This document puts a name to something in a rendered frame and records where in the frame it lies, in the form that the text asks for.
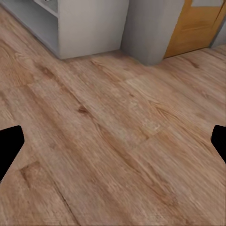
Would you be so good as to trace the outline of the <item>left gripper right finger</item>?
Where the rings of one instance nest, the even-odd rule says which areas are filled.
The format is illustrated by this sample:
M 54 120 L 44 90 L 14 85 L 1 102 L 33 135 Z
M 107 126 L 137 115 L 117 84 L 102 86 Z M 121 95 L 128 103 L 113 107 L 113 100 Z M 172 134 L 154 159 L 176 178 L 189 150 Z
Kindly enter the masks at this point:
M 211 142 L 226 163 L 226 127 L 220 125 L 215 126 L 212 132 Z

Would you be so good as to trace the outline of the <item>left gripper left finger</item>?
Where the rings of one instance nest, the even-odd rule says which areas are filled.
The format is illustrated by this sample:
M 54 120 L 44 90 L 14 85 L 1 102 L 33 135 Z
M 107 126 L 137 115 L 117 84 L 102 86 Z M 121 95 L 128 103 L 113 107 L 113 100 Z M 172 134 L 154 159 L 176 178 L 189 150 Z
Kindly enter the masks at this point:
M 20 125 L 0 130 L 0 181 L 23 145 L 24 133 Z

